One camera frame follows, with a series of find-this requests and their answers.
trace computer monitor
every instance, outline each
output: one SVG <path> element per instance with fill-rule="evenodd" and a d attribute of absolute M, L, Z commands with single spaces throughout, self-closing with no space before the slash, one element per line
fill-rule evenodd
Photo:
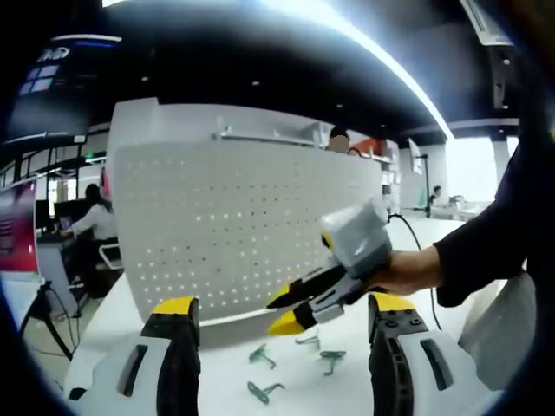
<path fill-rule="evenodd" d="M 408 150 L 410 151 L 410 166 L 414 173 L 422 175 L 422 158 L 420 148 L 412 139 L 408 139 Z"/>
<path fill-rule="evenodd" d="M 71 223 L 74 223 L 83 218 L 89 208 L 89 203 L 84 199 L 58 202 L 54 204 L 55 219 L 59 222 L 62 218 L 66 218 L 69 219 Z"/>
<path fill-rule="evenodd" d="M 35 207 L 35 228 L 52 231 L 52 219 L 50 218 L 49 201 L 38 199 Z"/>

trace pegboard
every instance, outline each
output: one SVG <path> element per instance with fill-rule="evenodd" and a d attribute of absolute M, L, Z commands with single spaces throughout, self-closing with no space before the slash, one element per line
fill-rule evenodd
<path fill-rule="evenodd" d="M 121 255 L 143 319 L 186 295 L 202 321 L 263 309 L 328 256 L 323 214 L 381 194 L 373 160 L 277 144 L 130 146 L 114 166 Z"/>

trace human hand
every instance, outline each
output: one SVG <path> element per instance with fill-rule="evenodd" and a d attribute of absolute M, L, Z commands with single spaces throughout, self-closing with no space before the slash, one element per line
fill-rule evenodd
<path fill-rule="evenodd" d="M 397 295 L 441 286 L 440 258 L 432 245 L 422 251 L 394 251 L 389 266 L 369 279 L 367 289 L 382 288 Z"/>

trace floor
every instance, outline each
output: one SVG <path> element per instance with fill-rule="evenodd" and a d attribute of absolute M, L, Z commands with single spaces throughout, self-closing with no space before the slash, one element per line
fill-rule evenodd
<path fill-rule="evenodd" d="M 85 332 L 100 303 L 101 299 L 89 300 L 82 308 L 82 317 L 79 319 L 79 322 L 77 323 L 77 320 L 74 318 L 70 319 L 71 334 L 74 341 L 71 340 L 68 320 L 63 315 L 52 316 L 52 321 L 58 334 L 60 334 L 70 351 L 75 349 L 73 345 L 78 344 L 81 335 Z M 23 339 L 27 342 L 29 351 L 35 357 L 46 378 L 58 386 L 63 386 L 63 381 L 69 368 L 69 360 L 57 346 L 44 322 L 31 318 L 25 329 Z"/>

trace ceiling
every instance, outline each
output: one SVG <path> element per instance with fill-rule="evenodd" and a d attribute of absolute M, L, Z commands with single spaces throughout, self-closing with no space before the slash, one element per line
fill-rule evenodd
<path fill-rule="evenodd" d="M 404 140 L 401 132 L 436 124 L 419 99 L 368 50 L 335 29 L 275 11 L 262 0 L 137 0 L 106 9 L 100 0 L 51 3 L 37 6 L 43 10 L 31 17 L 36 35 L 25 36 L 17 48 L 9 46 L 14 50 L 3 85 L 4 124 L 27 68 L 51 36 L 64 33 L 123 38 L 97 88 L 91 124 L 110 121 L 117 101 L 148 96 L 157 96 L 162 104 L 273 109 L 394 140 Z M 481 46 L 458 1 L 328 4 L 387 50 L 447 122 L 516 117 L 514 80 L 507 82 L 506 108 L 493 105 L 495 64 L 512 59 L 513 52 Z M 444 139 L 437 132 L 416 137 L 421 145 Z"/>

